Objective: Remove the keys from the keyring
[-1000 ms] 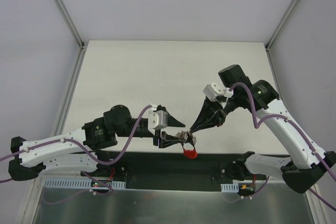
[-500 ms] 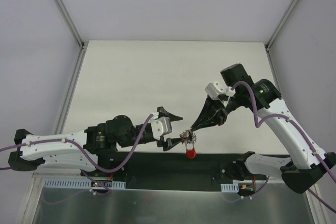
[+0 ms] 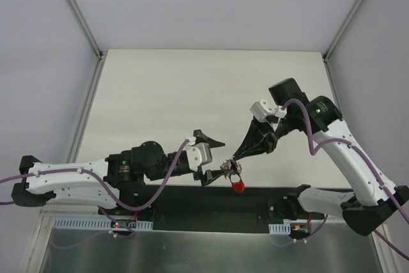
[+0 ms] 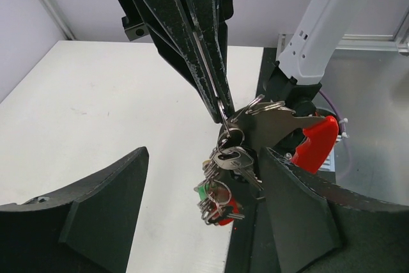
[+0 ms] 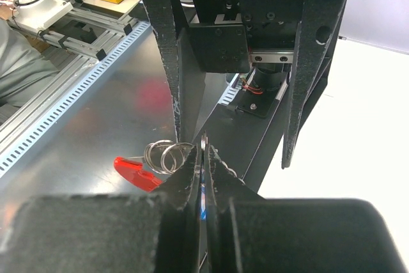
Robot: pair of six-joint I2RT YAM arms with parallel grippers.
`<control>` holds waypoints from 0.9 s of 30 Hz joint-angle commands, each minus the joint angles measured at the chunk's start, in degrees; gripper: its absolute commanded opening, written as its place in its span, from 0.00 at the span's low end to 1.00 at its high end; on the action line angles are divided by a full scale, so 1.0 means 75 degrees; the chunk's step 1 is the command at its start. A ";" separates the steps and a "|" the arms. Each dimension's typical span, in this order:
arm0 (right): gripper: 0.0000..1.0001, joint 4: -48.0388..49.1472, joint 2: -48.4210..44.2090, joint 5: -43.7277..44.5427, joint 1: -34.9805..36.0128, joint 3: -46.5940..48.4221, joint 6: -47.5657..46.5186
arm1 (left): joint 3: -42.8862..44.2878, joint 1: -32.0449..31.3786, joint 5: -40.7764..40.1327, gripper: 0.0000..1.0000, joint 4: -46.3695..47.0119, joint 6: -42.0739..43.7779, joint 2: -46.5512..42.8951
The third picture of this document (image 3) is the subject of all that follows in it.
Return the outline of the metal key holder red handle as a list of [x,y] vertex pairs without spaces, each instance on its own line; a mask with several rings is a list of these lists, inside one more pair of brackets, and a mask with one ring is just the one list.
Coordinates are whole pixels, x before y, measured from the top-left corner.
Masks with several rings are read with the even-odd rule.
[[220,167],[222,175],[231,183],[231,188],[237,192],[242,193],[245,190],[245,184],[242,180],[242,166],[234,160],[226,160]]

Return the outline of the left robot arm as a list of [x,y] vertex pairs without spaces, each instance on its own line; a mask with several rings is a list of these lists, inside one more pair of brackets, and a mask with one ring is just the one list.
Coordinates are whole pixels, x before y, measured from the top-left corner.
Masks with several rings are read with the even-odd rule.
[[23,156],[11,197],[20,207],[42,207],[49,202],[95,205],[130,214],[135,199],[125,191],[144,185],[145,179],[162,180],[192,174],[205,176],[202,167],[212,162],[213,148],[225,144],[201,130],[176,152],[166,153],[156,141],[145,141],[121,153],[90,162],[48,164],[32,155]]

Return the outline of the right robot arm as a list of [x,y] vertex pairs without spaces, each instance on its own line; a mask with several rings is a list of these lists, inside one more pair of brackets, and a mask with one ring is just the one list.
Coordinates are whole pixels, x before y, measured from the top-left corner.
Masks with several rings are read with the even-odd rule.
[[309,212],[342,218],[357,234],[368,236],[394,212],[408,215],[408,187],[396,185],[377,168],[350,132],[341,111],[325,96],[312,100],[293,78],[269,88],[275,102],[255,102],[253,119],[233,160],[272,153],[280,138],[298,130],[307,136],[309,151],[319,149],[332,159],[347,182],[350,192],[335,192],[301,185],[274,205],[283,219],[296,220]]

